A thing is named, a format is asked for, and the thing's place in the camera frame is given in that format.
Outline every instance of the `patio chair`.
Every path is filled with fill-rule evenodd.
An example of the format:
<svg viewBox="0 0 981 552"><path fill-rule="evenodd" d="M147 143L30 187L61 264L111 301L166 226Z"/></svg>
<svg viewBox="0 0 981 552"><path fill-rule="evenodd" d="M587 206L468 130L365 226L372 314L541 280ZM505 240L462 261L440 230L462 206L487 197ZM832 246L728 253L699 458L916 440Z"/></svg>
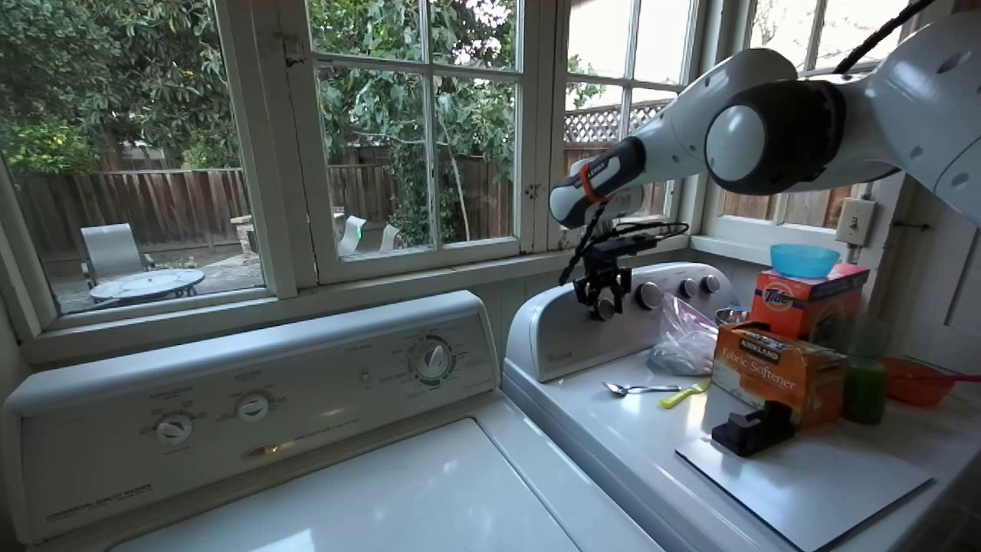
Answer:
<svg viewBox="0 0 981 552"><path fill-rule="evenodd" d="M98 285L98 280L143 272L154 266L154 258L142 255L142 249L136 246L128 225L82 226L82 246L82 272L90 285Z"/></svg>

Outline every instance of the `box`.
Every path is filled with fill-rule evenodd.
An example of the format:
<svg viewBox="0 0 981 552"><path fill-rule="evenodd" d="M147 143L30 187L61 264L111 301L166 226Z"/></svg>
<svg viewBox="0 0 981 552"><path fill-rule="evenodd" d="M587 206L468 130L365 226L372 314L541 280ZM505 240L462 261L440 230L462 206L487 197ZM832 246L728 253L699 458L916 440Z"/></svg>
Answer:
<svg viewBox="0 0 981 552"><path fill-rule="evenodd" d="M825 427L844 409L847 356L757 328L721 324L713 379L751 409L783 402L793 412L798 427Z"/></svg>
<svg viewBox="0 0 981 552"><path fill-rule="evenodd" d="M858 264L834 264L828 280L791 280L775 269L757 276L751 323L774 335L836 345L847 323L862 311L862 285L868 269Z"/></svg>

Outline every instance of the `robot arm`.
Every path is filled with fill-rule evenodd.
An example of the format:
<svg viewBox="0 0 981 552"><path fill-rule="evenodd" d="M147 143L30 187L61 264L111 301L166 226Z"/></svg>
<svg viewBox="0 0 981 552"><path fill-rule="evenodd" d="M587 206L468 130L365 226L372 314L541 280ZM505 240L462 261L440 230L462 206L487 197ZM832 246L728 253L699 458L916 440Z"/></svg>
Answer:
<svg viewBox="0 0 981 552"><path fill-rule="evenodd" d="M708 172L733 193L825 191L907 172L981 226L981 12L906 41L864 79L798 79L749 48L691 83L660 120L551 187L584 226L620 187Z"/></svg>

